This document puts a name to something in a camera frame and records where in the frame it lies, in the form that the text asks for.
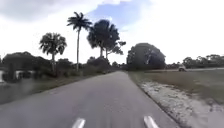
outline grass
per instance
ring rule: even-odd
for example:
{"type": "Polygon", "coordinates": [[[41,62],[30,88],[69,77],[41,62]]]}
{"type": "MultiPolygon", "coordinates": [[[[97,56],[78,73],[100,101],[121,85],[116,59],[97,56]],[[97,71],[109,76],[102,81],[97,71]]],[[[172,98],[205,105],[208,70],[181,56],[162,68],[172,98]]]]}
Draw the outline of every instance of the grass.
{"type": "Polygon", "coordinates": [[[0,104],[19,100],[34,93],[40,93],[46,90],[57,88],[66,84],[77,82],[95,75],[89,76],[70,76],[59,78],[48,78],[41,80],[27,79],[19,83],[9,84],[9,86],[0,86],[0,104]]]}
{"type": "Polygon", "coordinates": [[[48,80],[38,80],[35,81],[35,88],[32,93],[40,93],[46,90],[50,90],[53,88],[57,88],[66,84],[70,84],[73,82],[77,82],[79,80],[83,80],[89,78],[90,76],[75,76],[75,77],[61,77],[57,79],[48,79],[48,80]]]}
{"type": "Polygon", "coordinates": [[[129,72],[137,83],[155,81],[224,104],[224,70],[192,72],[129,72]]]}

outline road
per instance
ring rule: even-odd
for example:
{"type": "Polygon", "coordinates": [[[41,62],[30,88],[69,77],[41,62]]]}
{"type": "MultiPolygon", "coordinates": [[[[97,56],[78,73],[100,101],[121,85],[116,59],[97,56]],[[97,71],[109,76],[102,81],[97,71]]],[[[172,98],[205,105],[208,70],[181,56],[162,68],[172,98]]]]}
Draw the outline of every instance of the road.
{"type": "Polygon", "coordinates": [[[159,128],[177,124],[123,72],[72,83],[0,106],[1,128],[145,128],[150,115],[159,128]]]}

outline road edge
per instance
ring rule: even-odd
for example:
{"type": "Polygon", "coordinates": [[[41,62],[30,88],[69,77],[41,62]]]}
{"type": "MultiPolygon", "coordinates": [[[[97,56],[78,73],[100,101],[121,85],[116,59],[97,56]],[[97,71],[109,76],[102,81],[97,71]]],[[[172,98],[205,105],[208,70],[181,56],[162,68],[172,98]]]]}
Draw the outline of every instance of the road edge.
{"type": "Polygon", "coordinates": [[[130,74],[128,72],[125,72],[128,77],[130,78],[130,80],[148,97],[150,98],[156,105],[158,105],[158,107],[164,112],[166,113],[172,121],[174,121],[179,128],[190,128],[186,125],[184,125],[182,122],[180,122],[178,119],[176,119],[175,117],[173,117],[171,114],[169,114],[167,111],[166,111],[166,108],[164,106],[162,106],[159,102],[157,102],[154,98],[152,98],[152,96],[150,96],[149,93],[147,93],[142,87],[141,87],[141,84],[137,83],[135,80],[133,80],[133,78],[130,76],[130,74]]]}

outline car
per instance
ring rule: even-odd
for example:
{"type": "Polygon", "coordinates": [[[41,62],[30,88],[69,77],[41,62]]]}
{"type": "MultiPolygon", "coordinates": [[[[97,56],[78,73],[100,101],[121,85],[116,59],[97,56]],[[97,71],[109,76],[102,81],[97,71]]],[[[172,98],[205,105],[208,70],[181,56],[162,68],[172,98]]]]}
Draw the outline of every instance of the car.
{"type": "Polygon", "coordinates": [[[179,72],[185,72],[185,71],[186,71],[186,67],[185,67],[183,64],[181,64],[181,65],[179,66],[179,68],[178,68],[178,71],[179,71],[179,72]]]}

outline sky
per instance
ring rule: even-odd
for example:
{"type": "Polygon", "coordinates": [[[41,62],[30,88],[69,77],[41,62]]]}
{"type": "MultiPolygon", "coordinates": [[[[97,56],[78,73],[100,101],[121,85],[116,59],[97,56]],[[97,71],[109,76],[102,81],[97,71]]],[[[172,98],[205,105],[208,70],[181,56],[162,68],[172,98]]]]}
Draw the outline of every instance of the sky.
{"type": "MultiPolygon", "coordinates": [[[[125,63],[128,50],[147,42],[166,55],[166,62],[185,57],[224,55],[223,0],[0,0],[0,55],[28,51],[50,59],[39,49],[47,32],[60,33],[67,48],[56,59],[76,62],[77,33],[66,26],[73,12],[83,12],[92,22],[109,19],[126,41],[124,55],[109,55],[111,62],[125,63]]],[[[86,31],[80,37],[80,62],[98,57],[91,49],[86,31]]]]}

